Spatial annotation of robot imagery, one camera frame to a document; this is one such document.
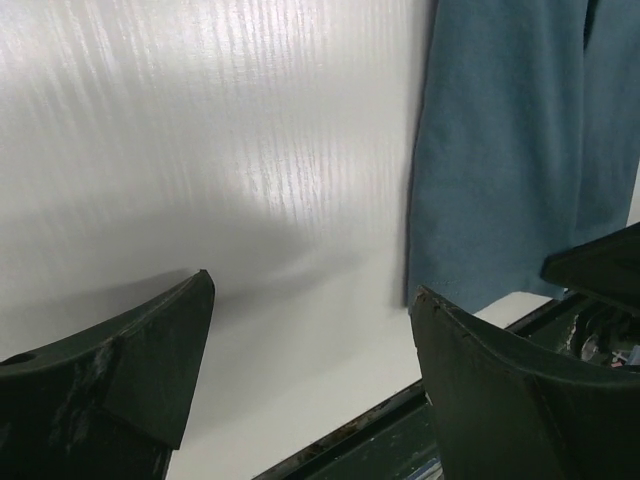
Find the blue cloth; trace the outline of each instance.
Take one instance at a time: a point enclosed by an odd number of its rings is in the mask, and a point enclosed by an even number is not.
[[[640,1],[440,1],[409,302],[421,284],[472,312],[514,291],[560,297],[544,259],[625,226],[639,140]]]

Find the dark blue fabric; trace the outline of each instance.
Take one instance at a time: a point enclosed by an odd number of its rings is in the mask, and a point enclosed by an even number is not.
[[[414,154],[408,287],[469,311],[559,297],[548,255],[624,227],[640,156],[640,1],[441,0]]]

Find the wood grain texture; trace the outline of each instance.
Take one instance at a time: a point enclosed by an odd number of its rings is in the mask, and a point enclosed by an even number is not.
[[[207,268],[169,477],[193,480],[249,478],[415,380],[400,301],[428,6],[5,1],[0,357]]]

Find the black plastic part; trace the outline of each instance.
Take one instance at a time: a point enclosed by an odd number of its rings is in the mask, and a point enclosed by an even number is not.
[[[542,278],[640,315],[640,223],[549,257]]]
[[[539,347],[427,289],[412,325],[447,480],[637,477],[640,376]]]
[[[0,363],[0,479],[162,479],[211,322],[201,271],[155,299]]]

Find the glossy white surface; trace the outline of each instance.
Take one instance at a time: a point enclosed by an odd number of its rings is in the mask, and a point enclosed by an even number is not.
[[[209,269],[170,479],[250,478],[415,381],[400,298],[429,4],[3,2],[0,357]],[[485,317],[540,303],[522,298]]]

